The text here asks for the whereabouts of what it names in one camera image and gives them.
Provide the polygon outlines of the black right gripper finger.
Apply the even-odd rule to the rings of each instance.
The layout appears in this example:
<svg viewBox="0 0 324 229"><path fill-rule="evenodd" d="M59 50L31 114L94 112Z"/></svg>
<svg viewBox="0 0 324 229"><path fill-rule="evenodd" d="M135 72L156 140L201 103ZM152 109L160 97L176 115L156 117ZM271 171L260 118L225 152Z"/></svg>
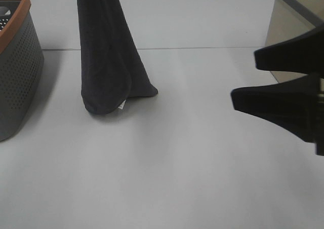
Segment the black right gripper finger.
<svg viewBox="0 0 324 229"><path fill-rule="evenodd" d="M256 68L323 74L323 25L290 40L254 52Z"/></svg>

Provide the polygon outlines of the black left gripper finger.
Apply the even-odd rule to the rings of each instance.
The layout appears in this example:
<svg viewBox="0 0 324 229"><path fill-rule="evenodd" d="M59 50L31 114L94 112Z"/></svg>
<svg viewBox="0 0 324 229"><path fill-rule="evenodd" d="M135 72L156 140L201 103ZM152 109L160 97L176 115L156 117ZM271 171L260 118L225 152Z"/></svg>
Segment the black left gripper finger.
<svg viewBox="0 0 324 229"><path fill-rule="evenodd" d="M272 122L305 142L323 143L323 103L320 75L312 73L268 86L231 91L233 107Z"/></svg>

